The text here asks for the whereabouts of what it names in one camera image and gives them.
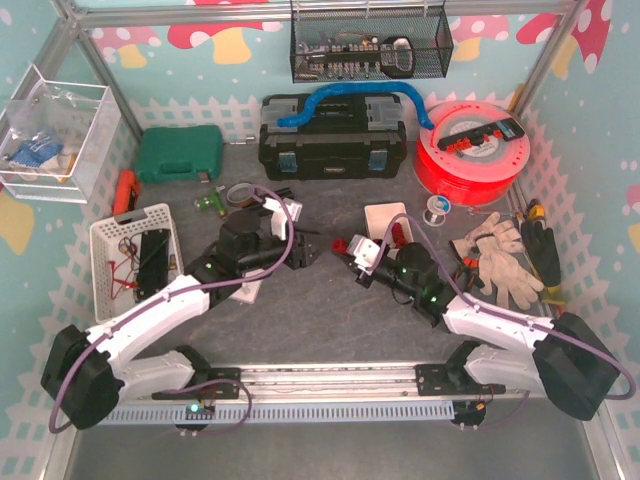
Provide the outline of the black aluminium extrusion profile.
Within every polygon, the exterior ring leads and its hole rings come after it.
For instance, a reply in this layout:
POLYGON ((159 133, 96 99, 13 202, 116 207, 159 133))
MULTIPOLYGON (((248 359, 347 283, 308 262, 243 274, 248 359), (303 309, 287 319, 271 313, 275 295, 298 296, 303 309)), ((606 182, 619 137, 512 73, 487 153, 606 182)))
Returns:
POLYGON ((275 193, 282 199, 295 199, 295 194, 289 187, 284 187, 275 191, 275 193))

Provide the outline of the white peg base plate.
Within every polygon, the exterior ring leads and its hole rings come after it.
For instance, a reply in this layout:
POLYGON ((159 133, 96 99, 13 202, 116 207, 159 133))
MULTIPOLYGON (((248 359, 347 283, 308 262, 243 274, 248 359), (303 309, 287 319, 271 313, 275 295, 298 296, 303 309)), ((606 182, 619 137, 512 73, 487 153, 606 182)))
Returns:
POLYGON ((230 299, 242 304, 254 304, 259 294, 261 285, 261 280, 243 283, 240 288, 230 296, 230 299))

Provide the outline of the brown tape roll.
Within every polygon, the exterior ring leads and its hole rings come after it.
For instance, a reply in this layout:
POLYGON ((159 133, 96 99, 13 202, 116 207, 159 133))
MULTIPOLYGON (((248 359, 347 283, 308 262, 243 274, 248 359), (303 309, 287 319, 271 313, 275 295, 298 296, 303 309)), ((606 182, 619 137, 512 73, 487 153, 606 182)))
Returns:
POLYGON ((232 207, 245 207, 255 201, 254 189, 251 183, 240 182, 226 190, 225 198, 232 207))

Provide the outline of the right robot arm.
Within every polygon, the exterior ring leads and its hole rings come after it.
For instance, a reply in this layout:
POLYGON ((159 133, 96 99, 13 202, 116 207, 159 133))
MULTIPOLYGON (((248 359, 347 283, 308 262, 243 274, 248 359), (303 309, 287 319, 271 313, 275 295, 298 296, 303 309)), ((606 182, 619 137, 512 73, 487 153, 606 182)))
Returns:
POLYGON ((357 283, 385 285, 406 296, 432 326, 471 338, 471 348, 450 375, 459 389, 470 382, 519 388, 543 394, 563 413, 588 421, 620 374, 611 352, 579 316, 535 317, 458 293, 419 243, 389 256, 380 243, 356 235, 346 253, 357 283))

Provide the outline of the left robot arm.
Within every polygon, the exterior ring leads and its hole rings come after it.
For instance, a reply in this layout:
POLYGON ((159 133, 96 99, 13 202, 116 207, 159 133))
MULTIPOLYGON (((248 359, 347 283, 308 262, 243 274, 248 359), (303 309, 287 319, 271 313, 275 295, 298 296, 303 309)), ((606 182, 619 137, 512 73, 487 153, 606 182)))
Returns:
POLYGON ((69 325, 54 337, 40 384, 54 402, 49 430, 84 430, 122 402, 136 397, 177 397, 210 386, 209 366, 188 346, 146 359, 137 356, 185 322, 203 315, 263 280, 281 265, 306 268, 317 258, 310 233, 294 223, 284 235, 263 235, 258 216, 234 213, 216 241, 171 283, 110 321, 86 330, 69 325))

